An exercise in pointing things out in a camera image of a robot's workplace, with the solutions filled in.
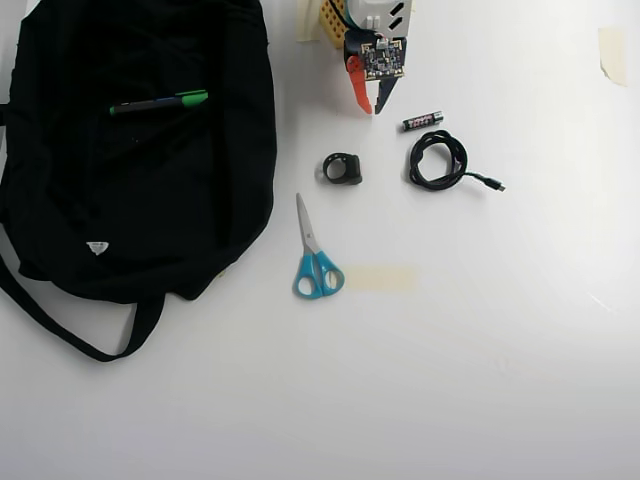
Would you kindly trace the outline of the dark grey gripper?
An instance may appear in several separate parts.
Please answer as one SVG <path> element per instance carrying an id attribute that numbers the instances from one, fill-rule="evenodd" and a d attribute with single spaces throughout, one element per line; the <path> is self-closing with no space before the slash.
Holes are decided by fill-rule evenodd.
<path id="1" fill-rule="evenodd" d="M 373 32 L 369 30 L 351 28 L 344 34 L 343 54 L 346 70 L 353 87 L 356 102 L 368 115 L 372 114 L 372 106 L 367 94 L 364 63 L 359 55 L 361 53 L 361 45 L 372 42 Z M 383 110 L 398 80 L 398 77 L 389 77 L 379 81 L 375 105 L 376 112 Z"/>

